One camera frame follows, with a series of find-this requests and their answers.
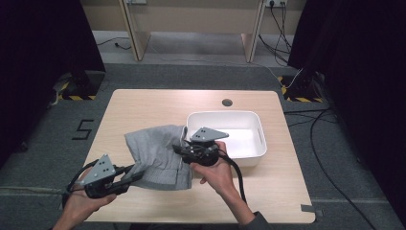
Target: hazard tape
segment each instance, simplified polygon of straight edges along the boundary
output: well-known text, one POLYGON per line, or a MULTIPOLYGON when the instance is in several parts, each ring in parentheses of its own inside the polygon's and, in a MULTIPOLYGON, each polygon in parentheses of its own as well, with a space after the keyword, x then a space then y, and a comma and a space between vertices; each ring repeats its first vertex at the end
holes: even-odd
POLYGON ((323 100, 318 96, 317 88, 314 88, 312 91, 305 92, 306 95, 298 95, 298 90, 286 88, 290 83, 283 82, 283 77, 278 77, 278 80, 282 85, 282 94, 285 100, 290 102, 300 102, 300 103, 322 103, 323 100))
POLYGON ((93 96, 87 96, 87 95, 65 95, 63 93, 63 91, 65 91, 66 88, 68 88, 69 85, 69 81, 67 81, 66 83, 64 83, 60 89, 60 92, 62 92, 62 94, 60 94, 58 96, 59 100, 70 100, 70 101, 85 101, 85 100, 95 100, 96 99, 96 95, 93 96))
POLYGON ((95 100, 96 96, 75 96, 75 95, 59 95, 60 100, 71 100, 71 101, 84 101, 84 100, 95 100))

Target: white container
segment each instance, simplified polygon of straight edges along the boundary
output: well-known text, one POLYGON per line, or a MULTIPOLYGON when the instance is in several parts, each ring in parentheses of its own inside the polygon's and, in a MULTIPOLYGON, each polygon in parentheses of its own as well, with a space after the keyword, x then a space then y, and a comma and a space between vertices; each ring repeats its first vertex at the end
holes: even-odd
POLYGON ((227 153, 240 167, 254 167, 266 153, 259 116, 252 111, 205 111, 189 115, 187 140, 201 127, 227 132, 227 153))

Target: dark curtain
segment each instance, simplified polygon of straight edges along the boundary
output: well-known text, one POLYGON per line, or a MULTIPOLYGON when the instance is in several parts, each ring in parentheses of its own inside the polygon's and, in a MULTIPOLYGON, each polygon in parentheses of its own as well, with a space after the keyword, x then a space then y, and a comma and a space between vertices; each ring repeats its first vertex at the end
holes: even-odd
POLYGON ((0 167, 75 70, 103 71, 80 1, 0 0, 0 167))
POLYGON ((345 4, 333 15, 339 26, 331 27, 334 3, 307 1, 289 64, 325 74, 357 154, 406 226, 406 1, 345 4))

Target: person's right hand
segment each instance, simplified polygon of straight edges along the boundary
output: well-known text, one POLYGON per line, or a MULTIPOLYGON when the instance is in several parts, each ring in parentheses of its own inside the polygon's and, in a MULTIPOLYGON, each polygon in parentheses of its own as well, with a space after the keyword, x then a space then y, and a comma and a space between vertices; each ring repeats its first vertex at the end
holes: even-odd
MULTIPOLYGON (((226 144, 218 141, 215 143, 221 149, 220 154, 224 155, 224 152, 227 152, 226 144)), ((194 171, 203 175, 203 178, 200 180, 200 184, 208 182, 221 196, 224 196, 230 191, 234 191, 236 189, 233 182, 230 164, 228 164, 221 157, 219 157, 218 161, 212 166, 205 167, 197 163, 191 163, 191 167, 194 171)))
MULTIPOLYGON (((227 152, 224 142, 215 143, 222 151, 227 152)), ((191 163, 191 167, 197 173, 203 175, 200 184, 209 182, 210 186, 223 198, 239 224, 246 225, 255 218, 247 203, 239 196, 234 186, 231 166, 223 158, 219 157, 218 161, 209 167, 197 163, 191 163)))
MULTIPOLYGON (((80 177, 82 180, 91 168, 87 169, 80 177)), ((84 190, 77 190, 71 193, 66 201, 63 213, 54 226, 54 230, 74 229, 75 226, 87 220, 94 212, 102 206, 111 203, 117 195, 107 195, 103 198, 89 198, 84 190)))

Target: gray cloth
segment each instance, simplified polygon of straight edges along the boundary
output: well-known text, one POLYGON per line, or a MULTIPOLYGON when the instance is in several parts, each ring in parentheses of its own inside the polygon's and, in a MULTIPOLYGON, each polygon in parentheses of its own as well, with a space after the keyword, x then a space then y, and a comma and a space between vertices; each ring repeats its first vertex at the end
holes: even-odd
POLYGON ((124 178, 145 171, 132 185, 164 191, 190 189, 191 168, 172 147, 183 144, 186 131, 185 126, 158 126, 127 133, 125 140, 135 165, 124 178))

